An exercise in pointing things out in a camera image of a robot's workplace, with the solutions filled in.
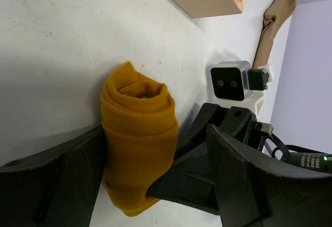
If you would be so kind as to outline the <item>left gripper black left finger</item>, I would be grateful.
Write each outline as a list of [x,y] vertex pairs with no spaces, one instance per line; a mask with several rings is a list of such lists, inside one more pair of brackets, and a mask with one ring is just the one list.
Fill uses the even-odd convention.
[[1,167],[1,226],[89,226],[105,167],[101,126]]

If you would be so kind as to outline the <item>mustard yellow sock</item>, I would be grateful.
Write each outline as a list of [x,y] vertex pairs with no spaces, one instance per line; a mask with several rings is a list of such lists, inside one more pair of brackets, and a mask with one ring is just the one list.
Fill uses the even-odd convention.
[[173,164],[178,121],[165,84],[126,62],[104,83],[102,127],[107,142],[104,185],[112,203],[134,217],[157,202],[149,187]]

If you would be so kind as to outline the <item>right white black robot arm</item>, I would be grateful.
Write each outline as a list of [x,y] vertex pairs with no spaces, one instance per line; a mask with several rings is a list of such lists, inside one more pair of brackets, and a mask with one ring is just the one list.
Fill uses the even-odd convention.
[[331,155],[295,145],[285,145],[275,134],[270,124],[257,121],[256,115],[247,108],[232,106],[223,108],[218,104],[205,103],[198,115],[178,141],[175,160],[184,157],[189,152],[203,145],[206,140],[207,125],[220,127],[236,140],[262,151],[267,140],[274,143],[275,149],[271,156],[276,158],[276,152],[282,152],[280,161],[324,173],[331,173]]

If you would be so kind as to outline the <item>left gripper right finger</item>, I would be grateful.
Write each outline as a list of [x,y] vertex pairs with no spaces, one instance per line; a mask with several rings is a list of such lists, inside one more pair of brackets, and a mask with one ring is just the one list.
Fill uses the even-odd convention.
[[208,125],[148,196],[220,217],[223,226],[331,226],[331,175],[287,164]]

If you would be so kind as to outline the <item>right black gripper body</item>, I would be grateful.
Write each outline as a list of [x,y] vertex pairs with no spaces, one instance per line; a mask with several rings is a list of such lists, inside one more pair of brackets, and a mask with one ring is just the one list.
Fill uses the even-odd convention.
[[268,124],[268,130],[263,131],[264,124],[247,108],[223,108],[218,104],[204,103],[191,125],[178,138],[174,158],[202,147],[206,142],[206,128],[210,124],[259,151],[262,151],[265,140],[272,133],[272,126]]

